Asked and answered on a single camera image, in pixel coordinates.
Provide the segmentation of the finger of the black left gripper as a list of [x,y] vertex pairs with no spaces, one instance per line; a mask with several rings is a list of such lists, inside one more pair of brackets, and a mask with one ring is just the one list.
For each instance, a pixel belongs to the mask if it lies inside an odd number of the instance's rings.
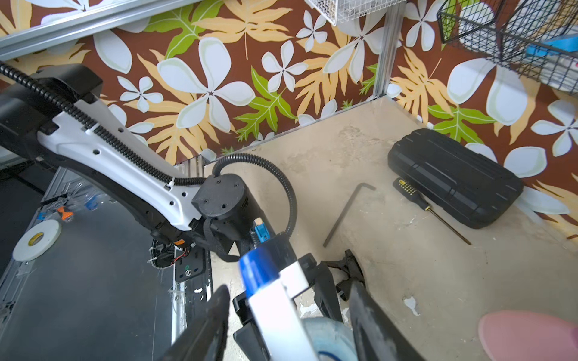
[[346,274],[346,278],[336,285],[337,295],[348,302],[352,285],[357,282],[366,287],[366,281],[361,266],[351,250],[345,251],[345,256],[337,261],[322,261],[330,269],[337,269]]

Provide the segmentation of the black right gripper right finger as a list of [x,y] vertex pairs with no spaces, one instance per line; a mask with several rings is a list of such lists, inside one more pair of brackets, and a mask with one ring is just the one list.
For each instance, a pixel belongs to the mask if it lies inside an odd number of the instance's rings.
[[360,282],[352,283],[349,306],[359,360],[424,361]]

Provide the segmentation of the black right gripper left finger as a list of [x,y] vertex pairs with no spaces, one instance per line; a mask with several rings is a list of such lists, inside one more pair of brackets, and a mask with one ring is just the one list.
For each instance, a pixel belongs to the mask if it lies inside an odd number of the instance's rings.
[[227,347],[230,291],[221,285],[160,360],[222,360]]

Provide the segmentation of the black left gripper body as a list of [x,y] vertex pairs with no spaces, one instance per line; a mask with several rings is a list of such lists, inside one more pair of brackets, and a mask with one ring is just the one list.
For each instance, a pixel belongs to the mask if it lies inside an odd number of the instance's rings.
[[249,316],[233,339],[249,360],[330,360],[333,353],[315,347],[294,300],[312,289],[322,320],[342,322],[332,272],[311,254],[281,269],[267,252],[251,252],[239,261],[245,293],[234,299],[236,311]]

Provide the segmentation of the clear blue spray bottle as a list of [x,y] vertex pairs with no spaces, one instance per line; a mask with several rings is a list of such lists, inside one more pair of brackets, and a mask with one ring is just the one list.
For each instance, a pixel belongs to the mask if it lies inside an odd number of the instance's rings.
[[320,360],[358,361],[352,329],[326,317],[302,319]]

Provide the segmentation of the blue white spray nozzle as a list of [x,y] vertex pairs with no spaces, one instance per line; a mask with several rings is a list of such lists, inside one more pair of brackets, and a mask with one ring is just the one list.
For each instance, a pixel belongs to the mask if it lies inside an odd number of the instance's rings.
[[253,318],[272,360],[317,360],[311,338],[281,281],[263,272],[256,249],[242,256],[239,270]]

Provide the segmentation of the opaque pink spray bottle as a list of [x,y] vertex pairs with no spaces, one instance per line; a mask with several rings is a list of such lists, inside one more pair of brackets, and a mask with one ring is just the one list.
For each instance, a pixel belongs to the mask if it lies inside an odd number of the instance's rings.
[[491,360],[576,360],[577,325],[529,311],[497,311],[478,324]]

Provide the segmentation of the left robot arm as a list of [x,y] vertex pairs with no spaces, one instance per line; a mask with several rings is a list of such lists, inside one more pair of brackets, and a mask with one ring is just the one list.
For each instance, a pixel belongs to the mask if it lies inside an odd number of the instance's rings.
[[[139,141],[99,99],[102,79],[80,64],[27,75],[7,63],[1,92],[1,145],[31,160],[76,171],[116,198],[154,239],[212,252],[240,267],[243,293],[220,287],[209,307],[171,348],[177,359],[222,358],[230,310],[242,326],[233,337],[251,360],[355,360],[327,263],[298,257],[290,237],[297,197],[270,161],[239,153],[219,160],[208,177],[186,177]],[[248,163],[272,174],[289,204],[285,230],[265,213],[227,165]]]

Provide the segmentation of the black hex key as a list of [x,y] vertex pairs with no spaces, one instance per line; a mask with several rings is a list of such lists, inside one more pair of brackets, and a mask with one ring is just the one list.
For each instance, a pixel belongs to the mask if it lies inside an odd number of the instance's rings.
[[349,209],[352,207],[356,197],[358,196],[359,192],[361,192],[362,189],[368,189],[370,191],[375,191],[376,188],[368,183],[359,183],[356,188],[354,189],[354,192],[352,193],[352,195],[349,197],[345,207],[343,208],[343,210],[340,212],[340,215],[338,216],[335,224],[332,226],[331,230],[329,231],[326,239],[324,240],[324,243],[322,245],[323,248],[326,248],[329,243],[331,242],[331,239],[334,237],[335,233],[337,232],[339,226],[341,225],[341,223],[343,222],[344,218],[346,217],[347,213],[349,212]]

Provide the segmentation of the black yellow screwdriver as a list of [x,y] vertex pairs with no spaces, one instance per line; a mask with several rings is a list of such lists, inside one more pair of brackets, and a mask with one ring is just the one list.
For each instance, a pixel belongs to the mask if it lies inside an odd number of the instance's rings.
[[435,216],[435,218],[438,219],[438,221],[440,221],[449,230],[451,230],[454,234],[456,234],[456,236],[459,237],[465,244],[470,246],[472,245],[472,243],[469,240],[467,240],[458,230],[456,230],[448,222],[442,219],[441,216],[439,216],[432,209],[431,204],[426,201],[423,195],[421,195],[421,193],[417,191],[417,189],[414,186],[412,186],[409,182],[399,177],[393,182],[393,187],[411,203],[420,207],[421,210],[429,212],[433,216]]

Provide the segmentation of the black plastic tool case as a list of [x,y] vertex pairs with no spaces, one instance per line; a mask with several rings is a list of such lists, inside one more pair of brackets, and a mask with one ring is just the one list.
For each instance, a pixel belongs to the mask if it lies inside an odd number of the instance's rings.
[[491,225],[522,195],[524,183],[495,161],[430,129],[397,141],[388,166],[471,229]]

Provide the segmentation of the white tape roll outside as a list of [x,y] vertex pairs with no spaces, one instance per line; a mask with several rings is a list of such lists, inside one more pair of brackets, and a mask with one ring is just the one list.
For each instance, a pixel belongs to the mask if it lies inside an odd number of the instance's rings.
[[16,244],[12,257],[18,262],[35,260],[57,241],[62,227],[56,220],[41,222],[29,229]]

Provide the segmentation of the blue tape roll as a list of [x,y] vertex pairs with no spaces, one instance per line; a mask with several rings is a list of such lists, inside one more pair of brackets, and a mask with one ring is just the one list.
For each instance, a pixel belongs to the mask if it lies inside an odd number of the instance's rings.
[[572,54],[577,52],[577,34],[562,35],[548,39],[539,45],[528,45],[526,55],[530,57],[546,57],[556,54]]

